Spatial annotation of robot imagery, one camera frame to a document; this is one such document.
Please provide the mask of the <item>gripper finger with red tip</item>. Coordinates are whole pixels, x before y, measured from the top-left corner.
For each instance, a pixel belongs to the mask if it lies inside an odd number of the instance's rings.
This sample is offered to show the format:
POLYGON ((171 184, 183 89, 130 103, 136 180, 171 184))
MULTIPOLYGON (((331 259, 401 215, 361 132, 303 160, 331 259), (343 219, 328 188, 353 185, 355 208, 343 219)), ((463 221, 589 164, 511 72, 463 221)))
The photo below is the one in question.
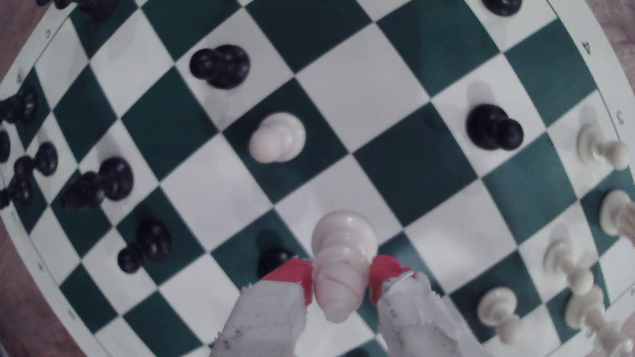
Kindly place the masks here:
POLYGON ((291 258, 243 287, 210 356, 295 356, 313 301, 313 266, 291 258))
POLYGON ((378 255, 370 265, 369 291, 389 356, 490 356, 424 272, 378 255))

